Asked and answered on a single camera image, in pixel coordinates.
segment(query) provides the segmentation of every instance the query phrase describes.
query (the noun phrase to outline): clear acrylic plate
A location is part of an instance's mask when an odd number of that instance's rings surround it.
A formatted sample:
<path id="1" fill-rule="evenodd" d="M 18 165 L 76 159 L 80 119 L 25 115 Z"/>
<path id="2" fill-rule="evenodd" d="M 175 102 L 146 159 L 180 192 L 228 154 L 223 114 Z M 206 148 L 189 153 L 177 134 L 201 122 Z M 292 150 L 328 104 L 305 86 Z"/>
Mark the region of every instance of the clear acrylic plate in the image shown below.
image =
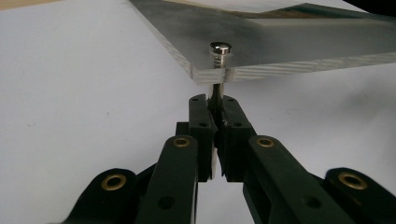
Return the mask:
<path id="1" fill-rule="evenodd" d="M 396 62 L 392 17 L 288 1 L 282 8 L 255 0 L 254 7 L 130 1 L 197 84 Z M 233 46 L 223 68 L 209 52 L 217 41 Z"/>

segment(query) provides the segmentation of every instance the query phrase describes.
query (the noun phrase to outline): white background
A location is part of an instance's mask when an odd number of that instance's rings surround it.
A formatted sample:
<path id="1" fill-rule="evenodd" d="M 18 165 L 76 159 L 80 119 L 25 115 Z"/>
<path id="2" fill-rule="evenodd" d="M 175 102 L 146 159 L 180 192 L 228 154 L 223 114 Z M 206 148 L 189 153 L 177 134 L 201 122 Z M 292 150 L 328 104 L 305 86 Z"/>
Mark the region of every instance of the white background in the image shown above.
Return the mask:
<path id="1" fill-rule="evenodd" d="M 395 69 L 228 83 L 225 93 L 309 172 L 349 167 L 396 193 Z M 143 171 L 200 93 L 126 0 L 0 11 L 0 223 L 61 222 L 103 171 Z M 219 174 L 200 184 L 197 223 L 253 223 L 242 185 Z"/>

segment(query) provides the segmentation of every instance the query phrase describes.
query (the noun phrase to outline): white table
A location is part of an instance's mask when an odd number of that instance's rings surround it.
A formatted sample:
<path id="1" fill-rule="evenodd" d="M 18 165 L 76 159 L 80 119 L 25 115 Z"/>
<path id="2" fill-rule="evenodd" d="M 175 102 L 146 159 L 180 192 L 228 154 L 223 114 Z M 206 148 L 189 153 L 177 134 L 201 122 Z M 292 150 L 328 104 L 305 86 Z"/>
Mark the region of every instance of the white table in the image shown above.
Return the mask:
<path id="1" fill-rule="evenodd" d="M 395 69 L 228 83 L 225 93 L 309 172 L 349 167 L 395 194 Z M 0 223 L 61 222 L 103 171 L 143 171 L 206 92 L 126 0 L 0 11 Z M 219 171 L 198 200 L 197 223 L 253 223 L 242 185 Z"/>

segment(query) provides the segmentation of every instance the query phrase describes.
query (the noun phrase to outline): silver screw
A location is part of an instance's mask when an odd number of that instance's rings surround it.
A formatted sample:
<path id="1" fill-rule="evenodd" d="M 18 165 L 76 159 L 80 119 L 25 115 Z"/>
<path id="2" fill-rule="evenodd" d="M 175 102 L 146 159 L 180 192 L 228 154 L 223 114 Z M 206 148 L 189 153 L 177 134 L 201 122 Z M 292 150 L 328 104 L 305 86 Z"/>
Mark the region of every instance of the silver screw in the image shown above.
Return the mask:
<path id="1" fill-rule="evenodd" d="M 231 53 L 231 45 L 224 42 L 213 42 L 210 44 L 210 53 L 214 57 L 214 68 L 225 68 L 226 56 Z M 224 95 L 222 83 L 213 84 L 209 87 L 207 106 L 212 114 L 221 110 L 221 101 Z"/>

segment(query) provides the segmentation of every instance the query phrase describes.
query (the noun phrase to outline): screw head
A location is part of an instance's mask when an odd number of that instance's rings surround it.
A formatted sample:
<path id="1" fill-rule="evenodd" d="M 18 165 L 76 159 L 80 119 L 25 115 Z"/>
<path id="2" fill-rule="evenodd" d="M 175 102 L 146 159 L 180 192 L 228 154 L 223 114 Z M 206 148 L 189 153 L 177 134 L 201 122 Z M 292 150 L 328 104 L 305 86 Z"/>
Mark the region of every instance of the screw head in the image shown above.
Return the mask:
<path id="1" fill-rule="evenodd" d="M 225 55 L 225 54 L 229 54 L 231 53 L 231 45 L 224 43 L 224 42 L 213 42 L 210 43 L 210 50 L 212 51 L 212 53 L 215 54 L 221 54 L 221 55 Z"/>

